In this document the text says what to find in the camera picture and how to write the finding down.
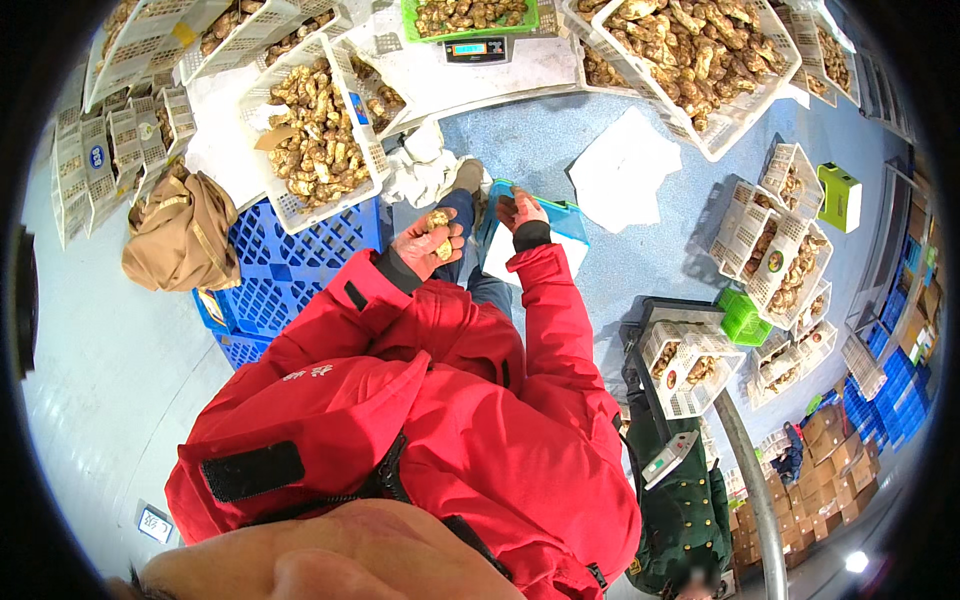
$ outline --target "brown cloth bag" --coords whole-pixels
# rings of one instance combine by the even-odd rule
[[[237,253],[227,240],[236,220],[233,200],[216,181],[203,173],[171,169],[147,202],[130,210],[131,240],[121,259],[124,273],[150,291],[239,285]]]

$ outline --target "green coat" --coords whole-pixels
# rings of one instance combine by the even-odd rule
[[[668,421],[670,433],[698,431],[697,419]],[[649,411],[635,415],[627,441],[639,468],[663,450]],[[643,521],[640,547],[627,569],[635,588],[659,594],[667,579],[688,564],[714,561],[723,572],[730,562],[732,538],[727,490],[719,468],[707,472],[700,437],[680,465],[650,491],[637,490]]]

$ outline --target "shoe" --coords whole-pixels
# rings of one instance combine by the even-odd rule
[[[452,189],[465,189],[476,201],[480,197],[480,183],[483,181],[483,163],[476,158],[468,158],[457,169]]]

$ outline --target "scale display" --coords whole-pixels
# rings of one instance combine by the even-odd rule
[[[448,64],[490,64],[507,62],[506,37],[479,37],[444,42]]]

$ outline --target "hand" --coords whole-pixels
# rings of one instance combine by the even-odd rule
[[[457,216],[455,208],[444,207],[441,210],[446,213],[448,219]],[[428,232],[426,230],[426,215],[423,215],[398,235],[391,246],[404,264],[410,267],[421,281],[426,281],[437,267],[463,258],[464,253],[460,250],[464,246],[464,238],[461,237],[463,232],[463,226],[456,223],[450,223],[447,226]],[[447,238],[450,239],[453,254],[448,260],[441,260],[433,251]]]
[[[516,233],[516,230],[524,223],[530,221],[543,221],[550,223],[546,216],[546,211],[540,206],[534,197],[523,191],[519,186],[512,186],[510,191],[514,197],[500,196],[496,204],[496,218],[500,223],[507,226],[510,233]]]

